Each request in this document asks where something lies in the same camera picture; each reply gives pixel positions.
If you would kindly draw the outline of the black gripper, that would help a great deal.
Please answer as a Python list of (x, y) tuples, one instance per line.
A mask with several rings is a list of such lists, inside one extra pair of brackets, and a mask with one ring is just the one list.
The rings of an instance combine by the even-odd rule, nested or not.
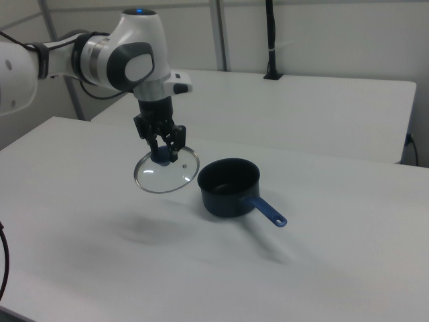
[[(147, 142), (150, 147), (150, 158), (153, 162), (161, 162), (157, 134), (151, 123), (173, 122), (172, 98), (166, 97), (158, 101), (138, 101), (140, 114), (133, 118), (139, 137)], [(172, 125), (165, 136), (165, 159), (175, 162), (178, 152), (186, 145), (186, 127), (183, 125)]]

